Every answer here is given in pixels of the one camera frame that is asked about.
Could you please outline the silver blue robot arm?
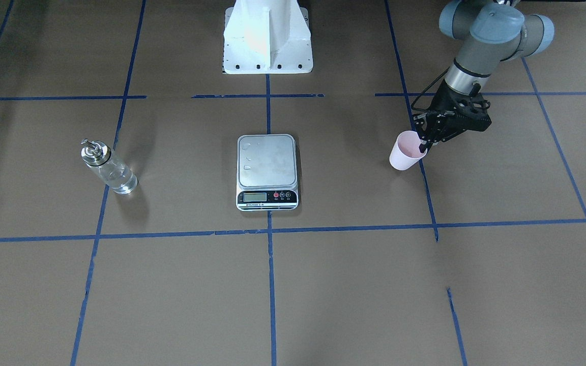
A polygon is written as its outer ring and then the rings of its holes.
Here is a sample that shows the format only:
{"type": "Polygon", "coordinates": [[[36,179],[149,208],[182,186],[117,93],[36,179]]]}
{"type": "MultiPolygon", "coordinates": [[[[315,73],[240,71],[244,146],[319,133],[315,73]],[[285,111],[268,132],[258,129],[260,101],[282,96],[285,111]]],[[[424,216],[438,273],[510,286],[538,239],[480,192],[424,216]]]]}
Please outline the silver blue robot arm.
{"type": "Polygon", "coordinates": [[[491,125],[490,102],[482,88],[502,62],[547,49],[555,25],[539,14],[525,15],[515,1],[451,1],[440,14],[442,33],[462,46],[452,64],[434,81],[438,88],[428,107],[411,105],[420,153],[427,153],[467,131],[491,125]]]}

